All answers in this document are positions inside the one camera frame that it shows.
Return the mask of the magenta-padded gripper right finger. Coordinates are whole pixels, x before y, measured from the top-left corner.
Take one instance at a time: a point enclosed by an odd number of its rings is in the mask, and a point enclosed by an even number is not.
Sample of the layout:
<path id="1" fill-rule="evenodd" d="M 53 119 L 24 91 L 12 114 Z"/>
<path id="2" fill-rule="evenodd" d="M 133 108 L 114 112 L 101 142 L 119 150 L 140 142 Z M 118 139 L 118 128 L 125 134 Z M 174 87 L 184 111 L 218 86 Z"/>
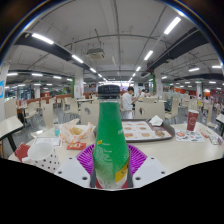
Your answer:
<path id="1" fill-rule="evenodd" d="M 140 188 L 167 175 L 164 167 L 156 157 L 148 157 L 135 146 L 128 145 L 130 162 L 128 187 Z"/>

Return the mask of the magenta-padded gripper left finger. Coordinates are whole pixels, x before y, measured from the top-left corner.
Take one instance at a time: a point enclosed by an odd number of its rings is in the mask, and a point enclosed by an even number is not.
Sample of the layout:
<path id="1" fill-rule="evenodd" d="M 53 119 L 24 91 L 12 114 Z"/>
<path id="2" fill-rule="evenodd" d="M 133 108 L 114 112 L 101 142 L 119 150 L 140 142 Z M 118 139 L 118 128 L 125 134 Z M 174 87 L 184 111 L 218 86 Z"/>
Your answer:
<path id="1" fill-rule="evenodd" d="M 77 156 L 68 157 L 56 170 L 55 175 L 84 188 L 94 188 L 96 177 L 92 158 L 94 146 L 82 150 Z"/>

